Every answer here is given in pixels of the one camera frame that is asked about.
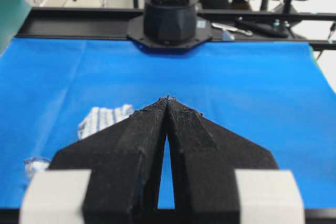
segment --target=white patterned cloth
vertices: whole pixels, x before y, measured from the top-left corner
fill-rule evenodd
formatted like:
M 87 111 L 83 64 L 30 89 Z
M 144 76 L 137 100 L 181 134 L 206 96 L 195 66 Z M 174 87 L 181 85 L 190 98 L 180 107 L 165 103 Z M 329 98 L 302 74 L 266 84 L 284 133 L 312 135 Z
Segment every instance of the white patterned cloth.
M 130 104 L 124 104 L 122 107 L 114 109 L 93 107 L 90 113 L 78 125 L 78 139 L 82 140 L 118 123 L 128 118 L 133 112 L 134 108 Z

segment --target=black aluminum frame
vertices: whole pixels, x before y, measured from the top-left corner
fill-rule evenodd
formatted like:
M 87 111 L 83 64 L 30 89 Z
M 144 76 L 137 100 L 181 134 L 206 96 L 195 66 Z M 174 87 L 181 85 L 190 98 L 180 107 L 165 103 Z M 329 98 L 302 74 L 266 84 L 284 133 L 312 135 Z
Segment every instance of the black aluminum frame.
M 129 20 L 143 14 L 140 9 L 91 9 L 91 8 L 32 8 L 16 37 L 60 39 L 128 40 Z M 303 20 L 335 21 L 334 13 L 275 14 L 246 10 L 201 10 L 198 14 L 211 22 L 234 25 L 234 20 L 259 22 L 300 22 Z M 336 50 L 336 41 L 311 40 L 295 35 L 285 39 L 265 37 L 255 33 L 252 37 L 235 34 L 236 41 L 289 41 L 307 42 L 315 51 Z M 222 33 L 213 29 L 211 41 L 222 41 Z

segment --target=white floor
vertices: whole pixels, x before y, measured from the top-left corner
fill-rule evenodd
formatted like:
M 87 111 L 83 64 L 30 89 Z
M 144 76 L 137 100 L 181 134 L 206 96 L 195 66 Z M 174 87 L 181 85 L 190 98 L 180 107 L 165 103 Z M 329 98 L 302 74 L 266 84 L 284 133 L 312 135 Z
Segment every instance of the white floor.
M 261 0 L 250 1 L 254 10 L 258 10 Z M 279 2 L 271 1 L 269 8 L 277 6 Z M 103 0 L 66 0 L 64 7 L 102 7 Z M 336 0 L 308 0 L 294 1 L 293 6 L 299 12 L 328 12 L 336 13 Z M 331 22 L 302 22 L 293 30 L 310 39 L 326 39 L 329 33 Z M 323 74 L 325 75 L 330 87 L 336 92 L 336 51 L 325 51 L 318 61 Z

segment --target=blue table cover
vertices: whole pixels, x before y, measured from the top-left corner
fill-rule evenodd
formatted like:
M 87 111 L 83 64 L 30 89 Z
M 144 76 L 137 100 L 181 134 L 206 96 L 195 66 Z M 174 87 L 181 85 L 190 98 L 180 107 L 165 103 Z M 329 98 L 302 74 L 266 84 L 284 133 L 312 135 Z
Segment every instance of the blue table cover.
M 336 207 L 336 96 L 308 44 L 209 42 L 175 54 L 15 38 L 0 58 L 0 208 L 20 207 L 23 160 L 75 142 L 93 106 L 139 109 L 168 94 L 272 151 L 306 208 Z M 159 207 L 174 207 L 167 148 Z

